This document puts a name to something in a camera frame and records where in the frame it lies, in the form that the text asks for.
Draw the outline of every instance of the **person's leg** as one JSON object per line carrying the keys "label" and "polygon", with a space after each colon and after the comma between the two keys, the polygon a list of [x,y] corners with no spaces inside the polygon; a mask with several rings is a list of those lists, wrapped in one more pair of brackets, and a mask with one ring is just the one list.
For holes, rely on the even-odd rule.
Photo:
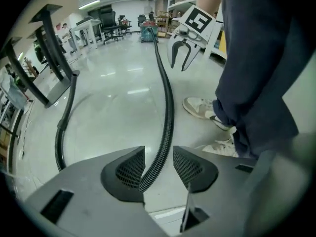
{"label": "person's leg", "polygon": [[69,42],[69,45],[71,46],[71,48],[76,52],[77,48],[76,48],[76,45],[75,45],[75,42],[74,42],[74,38],[68,39],[68,42]]}
{"label": "person's leg", "polygon": [[200,119],[210,119],[224,131],[227,131],[231,128],[231,126],[223,124],[223,122],[217,118],[213,110],[213,104],[211,100],[198,97],[187,97],[182,101],[182,106],[194,117]]}
{"label": "person's leg", "polygon": [[272,140],[298,133],[282,96],[312,53],[304,53],[302,29],[289,5],[290,0],[222,3],[228,58],[213,108],[223,124],[236,126],[241,156],[257,156]]}
{"label": "person's leg", "polygon": [[59,45],[59,46],[60,46],[60,48],[61,48],[63,54],[67,53],[66,50],[64,49],[63,45]]}

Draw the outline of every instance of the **white tiled floor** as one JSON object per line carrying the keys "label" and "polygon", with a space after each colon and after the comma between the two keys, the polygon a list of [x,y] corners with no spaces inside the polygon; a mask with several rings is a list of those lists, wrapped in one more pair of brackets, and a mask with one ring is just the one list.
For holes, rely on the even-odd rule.
{"label": "white tiled floor", "polygon": [[[146,166],[153,161],[162,133],[164,91],[156,62],[154,45],[138,42],[138,34],[119,42],[109,42],[90,49],[71,67],[80,70],[73,111],[64,139],[67,165],[83,159],[133,146],[146,146]],[[172,145],[196,147],[215,138],[226,137],[211,121],[189,115],[182,108],[187,96],[215,97],[221,66],[202,60],[199,54],[190,68],[181,72],[186,49],[178,54],[171,69],[167,60],[166,40],[158,44],[168,73],[175,101],[175,128]],[[57,82],[46,69],[38,80],[48,92]],[[14,159],[18,195],[26,199],[36,188],[58,174],[54,156],[56,125],[64,111],[69,90],[49,109],[39,101],[32,108],[25,137],[23,133]],[[183,206],[187,191],[172,163],[172,151],[161,175],[146,191],[148,212]]]}

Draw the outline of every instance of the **black corrugated hose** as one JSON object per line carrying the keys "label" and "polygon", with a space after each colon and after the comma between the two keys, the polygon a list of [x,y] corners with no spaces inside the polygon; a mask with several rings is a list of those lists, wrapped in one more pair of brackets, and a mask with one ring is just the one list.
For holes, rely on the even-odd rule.
{"label": "black corrugated hose", "polygon": [[73,71],[72,76],[71,76],[68,101],[64,110],[64,114],[61,120],[59,120],[58,125],[57,125],[57,132],[55,136],[55,159],[56,159],[56,164],[59,171],[62,171],[64,168],[66,168],[64,154],[63,154],[63,140],[64,140],[64,133],[68,124],[71,107],[73,106],[73,102],[75,98],[78,75],[79,75],[79,71],[77,70]]}
{"label": "black corrugated hose", "polygon": [[[163,89],[164,89],[164,95],[165,95],[165,117],[164,117],[162,138],[160,141],[160,146],[159,146],[157,155],[153,163],[149,167],[148,171],[145,173],[145,175],[141,178],[141,181],[140,181],[139,190],[141,192],[145,192],[154,183],[154,181],[159,176],[163,166],[165,165],[165,162],[167,160],[169,150],[171,147],[173,127],[174,127],[174,102],[173,102],[171,85],[161,61],[154,31],[152,28],[148,28],[148,31],[151,33],[152,38],[154,40],[157,64],[158,64],[160,76],[163,83]],[[59,171],[63,170],[66,167],[64,156],[63,156],[63,138],[64,138],[64,133],[67,127],[73,100],[75,97],[76,82],[77,82],[77,73],[73,72],[73,75],[71,78],[71,86],[70,86],[71,88],[70,88],[68,102],[67,102],[63,117],[57,125],[58,129],[57,129],[56,138],[55,138],[55,158],[56,158],[56,163],[57,163],[57,167]]]}
{"label": "black corrugated hose", "polygon": [[159,176],[163,166],[165,165],[171,147],[174,127],[174,102],[171,85],[161,61],[154,31],[152,28],[148,28],[148,31],[151,33],[152,38],[154,40],[157,63],[164,88],[166,107],[160,146],[152,165],[149,167],[145,175],[143,175],[143,177],[141,178],[139,187],[139,190],[141,192],[145,192],[154,183],[154,181]]}

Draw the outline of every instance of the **person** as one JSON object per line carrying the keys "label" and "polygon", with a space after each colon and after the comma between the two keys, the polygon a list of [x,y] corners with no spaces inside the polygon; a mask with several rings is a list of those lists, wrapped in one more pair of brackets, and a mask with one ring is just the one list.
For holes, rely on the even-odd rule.
{"label": "person", "polygon": [[57,37],[57,41],[58,41],[58,43],[59,43],[59,46],[60,46],[60,49],[62,50],[62,52],[63,52],[63,54],[65,54],[65,53],[67,53],[66,52],[66,50],[64,49],[64,47],[63,47],[63,42],[62,42],[62,40],[59,38],[59,33],[61,32],[61,24],[60,23],[58,23],[57,25],[56,25],[56,30],[57,30],[57,32],[56,32],[56,37]]}
{"label": "person", "polygon": [[215,141],[204,151],[258,158],[275,141],[298,134],[282,97],[315,49],[306,20],[312,1],[197,0],[197,7],[210,15],[222,3],[227,44],[217,99],[183,100],[187,112],[231,132],[229,140]]}
{"label": "person", "polygon": [[154,20],[155,20],[154,12],[153,12],[153,11],[151,11],[151,12],[148,14],[148,16],[149,16],[149,19],[150,19],[151,21],[154,21]]}
{"label": "person", "polygon": [[65,33],[63,34],[62,39],[67,37],[70,47],[74,50],[74,52],[77,52],[75,40],[71,35],[70,28],[67,26],[66,23],[63,24],[63,29],[65,29]]}
{"label": "person", "polygon": [[0,88],[15,108],[23,110],[24,113],[29,110],[32,100],[28,99],[15,85],[14,79],[7,69],[0,70]]}

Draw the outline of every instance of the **office chair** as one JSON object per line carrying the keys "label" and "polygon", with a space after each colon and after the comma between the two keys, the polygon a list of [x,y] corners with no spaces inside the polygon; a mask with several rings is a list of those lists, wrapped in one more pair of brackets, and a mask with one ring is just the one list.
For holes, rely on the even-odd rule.
{"label": "office chair", "polygon": [[129,28],[131,28],[132,26],[130,25],[130,22],[131,21],[128,21],[126,18],[125,18],[125,15],[120,15],[119,18],[118,18],[118,24],[121,26],[121,29],[122,31],[125,30],[125,33],[123,33],[123,35],[126,35],[126,34],[132,34],[130,31],[129,31]]}
{"label": "office chair", "polygon": [[112,9],[101,9],[100,20],[102,22],[101,31],[106,37],[106,39],[103,41],[103,44],[105,44],[105,42],[108,40],[114,39],[118,41],[119,38],[123,37],[114,33],[114,30],[121,28],[121,26],[117,25],[115,22],[115,11],[112,11]]}
{"label": "office chair", "polygon": [[144,21],[146,21],[146,16],[141,14],[138,16],[138,26],[140,27],[140,24],[142,24]]}

